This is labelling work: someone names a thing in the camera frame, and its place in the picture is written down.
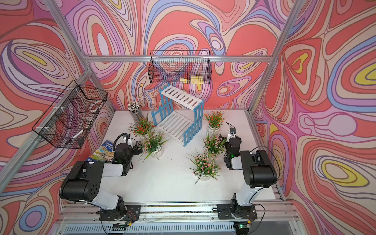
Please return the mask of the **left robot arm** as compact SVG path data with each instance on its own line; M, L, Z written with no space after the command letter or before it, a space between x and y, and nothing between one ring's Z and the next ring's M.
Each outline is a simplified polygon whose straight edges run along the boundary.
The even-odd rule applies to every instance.
M133 169L132 159L143 153L141 144L128 133L120 134L114 141L111 161L78 161L65 177L59 191L61 199L83 202L99 208L97 214L103 221L139 220L140 205L126 206L123 197L105 190L102 179L124 177Z

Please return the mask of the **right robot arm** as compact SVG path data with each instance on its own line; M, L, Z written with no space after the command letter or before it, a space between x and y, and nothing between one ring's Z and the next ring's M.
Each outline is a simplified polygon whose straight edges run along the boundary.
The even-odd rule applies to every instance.
M261 193L277 183L278 175L265 150L240 150L242 140L237 136L236 128L230 126L225 140L224 163L229 170L242 170L244 184L233 195L229 204L218 204L219 219L257 218L254 200Z

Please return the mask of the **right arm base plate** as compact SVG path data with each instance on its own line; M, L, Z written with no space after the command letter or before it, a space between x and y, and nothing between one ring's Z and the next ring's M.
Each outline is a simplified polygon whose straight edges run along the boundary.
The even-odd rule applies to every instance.
M220 220L242 220L254 221L258 218L255 206L241 207L231 204L217 204L216 211Z

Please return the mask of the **pink flower pot front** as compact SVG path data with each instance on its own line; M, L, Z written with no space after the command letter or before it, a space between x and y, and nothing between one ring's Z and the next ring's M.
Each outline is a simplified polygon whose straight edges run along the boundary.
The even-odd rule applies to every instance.
M190 167L190 170L197 178L195 183L210 179L218 180L221 164L212 155L205 152L197 153L195 156L191 155L189 160L194 164L194 167Z

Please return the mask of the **blue white slatted rack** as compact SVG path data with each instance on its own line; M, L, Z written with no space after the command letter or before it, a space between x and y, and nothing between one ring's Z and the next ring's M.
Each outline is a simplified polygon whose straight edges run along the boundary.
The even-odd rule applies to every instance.
M170 84L160 89L161 105L151 111L154 125L172 139L186 146L202 129L205 101ZM193 111L193 120L174 110L177 103Z

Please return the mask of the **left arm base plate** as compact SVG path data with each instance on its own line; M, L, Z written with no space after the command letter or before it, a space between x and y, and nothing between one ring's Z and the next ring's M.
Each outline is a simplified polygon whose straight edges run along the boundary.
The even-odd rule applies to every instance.
M135 222L140 218L141 205L125 205L113 210L100 210L100 221L129 221Z

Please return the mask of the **pink flower pot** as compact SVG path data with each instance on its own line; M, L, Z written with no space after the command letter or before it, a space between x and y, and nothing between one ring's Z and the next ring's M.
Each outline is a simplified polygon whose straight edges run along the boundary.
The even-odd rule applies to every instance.
M204 151L207 155L217 156L226 151L226 139L219 136L209 136L204 138Z
M194 167L190 167L190 170L197 178L195 183L210 179L218 180L221 164L212 155L205 152L197 153L195 156L191 155L189 160L194 164Z
M144 141L144 152L146 156L143 160L150 157L160 159L163 154L163 145L167 142L164 132L150 131Z

